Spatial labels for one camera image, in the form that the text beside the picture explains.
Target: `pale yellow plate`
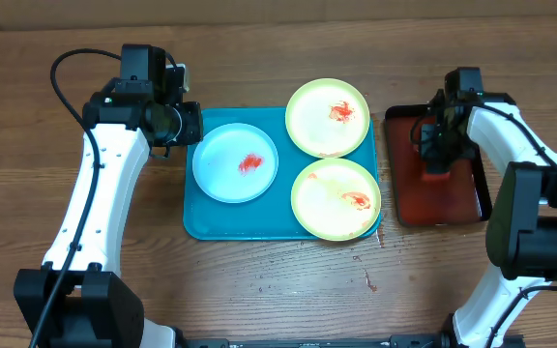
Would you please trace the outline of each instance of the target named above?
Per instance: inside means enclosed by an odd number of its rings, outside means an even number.
[[[365,97],[347,82],[320,78],[289,100],[285,124],[302,151],[321,159],[343,157],[365,140],[370,116]]]
[[[291,189],[296,219],[328,241],[346,241],[367,232],[379,216],[381,199],[375,179],[347,159],[313,162]]]

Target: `plate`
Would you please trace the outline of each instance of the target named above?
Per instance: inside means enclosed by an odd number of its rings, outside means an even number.
[[[339,158],[365,139],[370,115],[365,97],[347,82],[321,78],[289,100],[285,124],[291,140],[317,158]]]
[[[192,174],[210,197],[242,203],[263,193],[277,176],[279,153],[263,130],[232,123],[203,138],[192,156]]]
[[[291,190],[296,219],[311,234],[328,241],[356,238],[377,220],[379,186],[359,164],[322,159],[307,166]]]

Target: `teal tray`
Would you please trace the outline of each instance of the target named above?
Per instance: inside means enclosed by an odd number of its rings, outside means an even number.
[[[313,240],[296,220],[291,210],[291,187],[300,172],[316,160],[305,154],[289,138],[285,127],[285,107],[242,107],[205,109],[204,134],[230,123],[245,123],[265,131],[278,150],[277,177],[259,197],[249,202],[222,203],[205,194],[192,174],[192,155],[196,145],[188,148],[184,187],[184,228],[196,239],[206,241],[278,241]],[[379,183],[375,136],[371,122],[365,141],[345,156],[363,166]],[[370,230],[370,236],[381,222],[381,214]]]

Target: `cable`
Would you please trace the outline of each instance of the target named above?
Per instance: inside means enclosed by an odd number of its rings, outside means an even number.
[[[484,103],[459,103],[459,104],[454,104],[454,105],[449,105],[448,107],[456,107],[456,106],[464,106],[464,107],[480,107],[482,109],[491,111],[499,116],[504,117],[505,119],[507,119],[508,121],[511,121],[511,123],[513,123],[516,127],[519,128],[519,130],[525,135],[526,139],[528,139],[528,142],[530,142],[530,144],[535,148],[535,150],[537,151],[537,154],[544,160],[546,161],[551,167],[553,167],[556,172],[557,172],[557,163],[551,159],[551,157],[545,153],[545,148],[541,146],[541,144],[539,144],[539,142],[537,141],[537,139],[535,139],[534,135],[526,128],[526,126],[517,121],[512,114],[508,114],[505,113],[495,107],[491,107],[489,105],[485,105]],[[498,331],[500,330],[500,328],[502,327],[502,325],[504,325],[504,322],[509,318],[509,315],[511,315],[511,313],[513,312],[514,308],[519,304],[519,302],[521,301],[521,299],[528,299],[528,294],[535,292],[535,291],[557,291],[557,285],[538,285],[538,286],[531,286],[528,288],[525,288],[523,290],[521,290],[519,292],[519,294],[517,294],[517,296],[513,299],[513,302],[511,303],[511,305],[509,305],[509,307],[504,311],[504,313],[502,314],[502,316],[500,317],[500,319],[498,320],[498,322],[495,324],[495,326],[491,329],[491,334],[489,335],[489,338],[487,339],[485,348],[490,348],[491,345],[493,344],[493,339],[495,338],[495,336],[498,334]]]
[[[85,207],[83,207],[83,212],[78,222],[78,226],[76,227],[76,232],[74,232],[73,242],[70,243],[70,249],[68,251],[68,255],[66,256],[66,260],[64,261],[62,269],[59,272],[59,276],[57,276],[57,279],[55,280],[55,285],[53,285],[53,288],[50,294],[48,295],[48,300],[44,305],[43,311],[42,313],[40,313],[40,319],[38,319],[38,323],[36,324],[36,328],[34,329],[34,334],[31,337],[29,348],[34,348],[38,345],[38,342],[40,341],[40,336],[44,329],[44,322],[46,320],[46,317],[48,316],[50,310],[53,307],[53,304],[55,303],[55,299],[57,297],[59,288],[62,286],[62,283],[64,282],[64,275],[66,274],[68,268],[73,262],[74,254],[76,253],[76,249],[78,248],[78,242],[80,241],[81,235],[83,234],[85,221],[87,220],[89,211],[92,207],[94,195],[96,194],[96,186],[98,185],[98,175],[101,169],[100,152],[98,150],[98,143],[96,142],[96,138],[94,137],[94,134],[91,132],[91,130],[86,125],[83,124],[83,120],[78,115],[78,112],[74,110],[73,106],[68,102],[68,100],[66,100],[66,97],[64,97],[64,94],[62,93],[62,91],[59,89],[59,86],[57,85],[57,78],[55,76],[55,73],[57,72],[57,67],[64,59],[72,55],[81,54],[81,53],[95,53],[95,54],[101,54],[107,57],[115,58],[117,60],[122,59],[117,54],[103,51],[100,49],[80,48],[80,49],[74,49],[72,51],[60,55],[57,59],[55,59],[55,62],[53,62],[53,65],[50,67],[50,83],[53,86],[53,90],[55,91],[55,94],[57,95],[57,97],[59,97],[59,100],[62,102],[62,104],[66,106],[66,108],[74,116],[74,119],[83,127],[83,130],[87,134],[87,138],[89,139],[89,142],[92,145],[92,151],[94,152],[94,164],[93,164],[94,171],[92,173],[92,182],[89,187],[89,192],[87,193],[87,200],[85,201]]]

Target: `wooden table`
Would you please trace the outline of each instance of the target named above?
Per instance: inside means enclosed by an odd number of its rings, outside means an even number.
[[[182,226],[185,150],[150,160],[132,200],[123,280],[152,320],[188,337],[383,337],[435,332],[484,272],[484,224],[406,229],[396,223],[380,120],[421,103],[457,66],[478,66],[485,89],[508,92],[557,151],[557,17],[182,26],[0,33],[0,347],[26,346],[12,296],[19,268],[38,268],[67,210],[78,170],[79,126],[48,71],[79,47],[119,52],[154,44],[191,69],[189,100],[203,107],[286,105],[303,83],[335,77],[365,95],[379,156],[384,221],[354,243],[198,242]],[[58,73],[77,108],[118,63],[66,61]],[[491,193],[500,177],[485,164]],[[377,287],[373,292],[366,283]],[[511,332],[557,346],[557,294],[539,295]]]

